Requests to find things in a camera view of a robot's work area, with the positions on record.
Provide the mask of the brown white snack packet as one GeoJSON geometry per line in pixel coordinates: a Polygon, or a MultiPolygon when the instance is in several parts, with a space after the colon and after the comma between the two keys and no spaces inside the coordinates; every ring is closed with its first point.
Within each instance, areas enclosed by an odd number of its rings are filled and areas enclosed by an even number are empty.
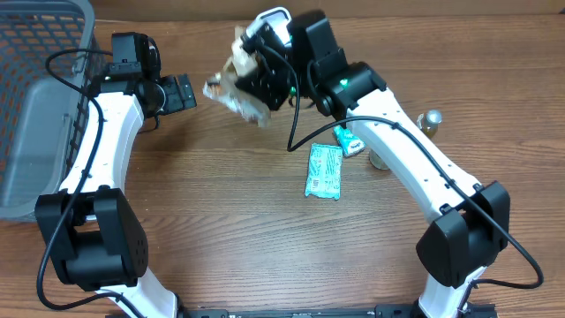
{"type": "Polygon", "coordinates": [[[245,121],[266,128],[270,124],[270,110],[267,105],[236,86],[238,80],[260,70],[259,57],[256,53],[249,54],[244,51],[242,36],[245,29],[242,26],[236,26],[234,33],[231,56],[219,72],[206,80],[203,94],[224,104],[229,110],[241,115],[245,121]]]}

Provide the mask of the green lid white jar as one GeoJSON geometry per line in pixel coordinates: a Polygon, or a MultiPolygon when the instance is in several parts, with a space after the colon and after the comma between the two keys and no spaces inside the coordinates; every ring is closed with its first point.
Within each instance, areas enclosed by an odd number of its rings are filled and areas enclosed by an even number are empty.
{"type": "Polygon", "coordinates": [[[386,163],[380,158],[380,156],[372,149],[369,152],[370,163],[378,170],[388,170],[386,163]]]}

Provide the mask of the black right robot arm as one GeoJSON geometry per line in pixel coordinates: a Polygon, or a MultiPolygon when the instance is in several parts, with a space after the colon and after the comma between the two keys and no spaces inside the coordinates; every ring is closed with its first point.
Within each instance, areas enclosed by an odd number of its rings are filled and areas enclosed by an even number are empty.
{"type": "Polygon", "coordinates": [[[313,100],[384,162],[423,211],[428,227],[416,250],[426,287],[413,305],[378,305],[377,316],[495,316],[494,306],[468,298],[507,246],[508,192],[496,182],[482,185],[447,158],[372,67],[346,59],[323,11],[262,12],[236,33],[232,61],[238,91],[269,110],[291,96],[313,100]]]}

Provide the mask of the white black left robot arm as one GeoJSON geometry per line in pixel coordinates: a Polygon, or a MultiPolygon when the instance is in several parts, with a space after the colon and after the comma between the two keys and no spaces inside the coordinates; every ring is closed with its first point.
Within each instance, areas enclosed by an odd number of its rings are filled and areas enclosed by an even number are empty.
{"type": "Polygon", "coordinates": [[[183,317],[180,298],[148,267],[147,235],[124,196],[132,144],[147,105],[159,113],[195,107],[187,75],[154,84],[139,99],[123,82],[111,92],[84,94],[90,111],[74,167],[34,214],[46,249],[36,278],[40,302],[57,311],[108,298],[129,317],[183,317]]]}

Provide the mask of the yellow dish soap bottle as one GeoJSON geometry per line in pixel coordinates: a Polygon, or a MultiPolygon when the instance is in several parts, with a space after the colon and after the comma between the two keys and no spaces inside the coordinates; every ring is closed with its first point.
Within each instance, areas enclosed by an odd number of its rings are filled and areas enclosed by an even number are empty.
{"type": "Polygon", "coordinates": [[[442,122],[442,114],[439,110],[429,110],[418,116],[416,125],[418,129],[429,139],[431,139],[437,132],[440,123],[442,122]]]}

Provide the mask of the teal snack packet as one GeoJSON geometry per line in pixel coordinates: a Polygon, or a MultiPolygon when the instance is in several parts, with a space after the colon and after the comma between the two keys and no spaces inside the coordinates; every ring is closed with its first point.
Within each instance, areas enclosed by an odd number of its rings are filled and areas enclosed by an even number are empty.
{"type": "Polygon", "coordinates": [[[357,155],[365,149],[365,143],[349,129],[338,125],[333,129],[333,133],[345,157],[357,155]]]}

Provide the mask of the teal white wet wipes pack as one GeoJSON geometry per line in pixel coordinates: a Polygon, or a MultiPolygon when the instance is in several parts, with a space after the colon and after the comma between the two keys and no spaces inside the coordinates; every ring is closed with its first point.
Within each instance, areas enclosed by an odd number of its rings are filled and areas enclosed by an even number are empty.
{"type": "Polygon", "coordinates": [[[343,151],[338,146],[313,143],[308,159],[305,196],[339,200],[343,151]]]}

